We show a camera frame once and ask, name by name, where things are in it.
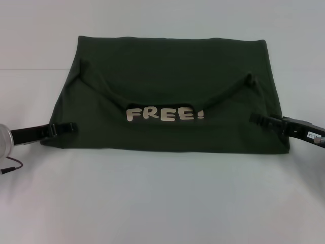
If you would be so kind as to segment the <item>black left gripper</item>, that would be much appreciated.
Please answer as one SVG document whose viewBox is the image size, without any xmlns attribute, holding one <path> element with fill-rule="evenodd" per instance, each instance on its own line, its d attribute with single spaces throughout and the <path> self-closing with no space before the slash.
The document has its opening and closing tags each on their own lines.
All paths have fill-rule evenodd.
<svg viewBox="0 0 325 244">
<path fill-rule="evenodd" d="M 30 144 L 78 130 L 76 123 L 47 124 L 38 127 L 11 130 L 14 146 Z"/>
</svg>

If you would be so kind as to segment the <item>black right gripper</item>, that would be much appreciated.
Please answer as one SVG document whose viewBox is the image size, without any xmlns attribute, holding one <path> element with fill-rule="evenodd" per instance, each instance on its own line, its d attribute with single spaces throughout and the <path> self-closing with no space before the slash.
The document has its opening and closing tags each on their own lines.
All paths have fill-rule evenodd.
<svg viewBox="0 0 325 244">
<path fill-rule="evenodd" d="M 292 137 L 313 145 L 324 145 L 324 128 L 307 121 L 256 113 L 250 115 L 249 121 L 265 130 L 275 132 L 281 139 Z"/>
</svg>

